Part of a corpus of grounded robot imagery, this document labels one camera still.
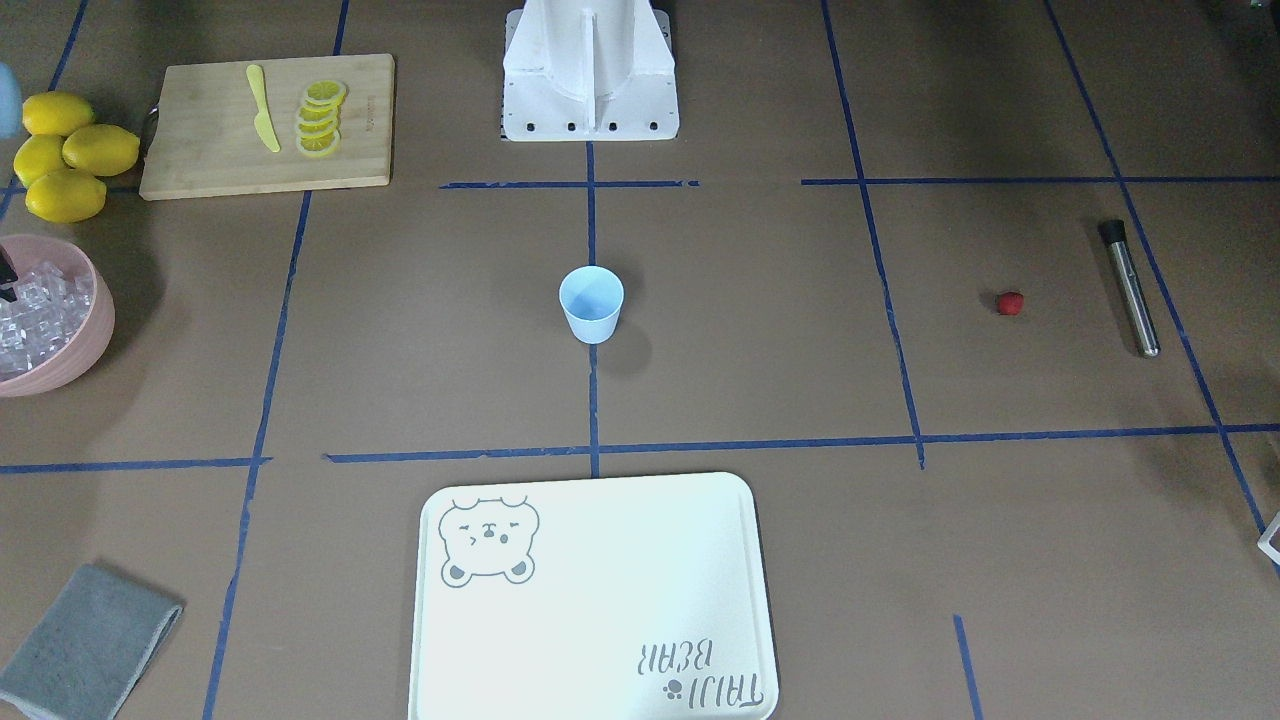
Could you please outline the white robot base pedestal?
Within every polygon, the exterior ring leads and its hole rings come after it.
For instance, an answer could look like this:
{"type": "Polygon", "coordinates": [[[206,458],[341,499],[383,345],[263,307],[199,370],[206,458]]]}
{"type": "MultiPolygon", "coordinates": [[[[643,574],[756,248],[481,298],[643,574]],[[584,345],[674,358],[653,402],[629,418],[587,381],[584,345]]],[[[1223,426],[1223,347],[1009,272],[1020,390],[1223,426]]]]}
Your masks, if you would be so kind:
{"type": "Polygon", "coordinates": [[[680,129],[667,12],[649,1],[526,1],[506,17],[500,135],[639,142],[680,129]]]}

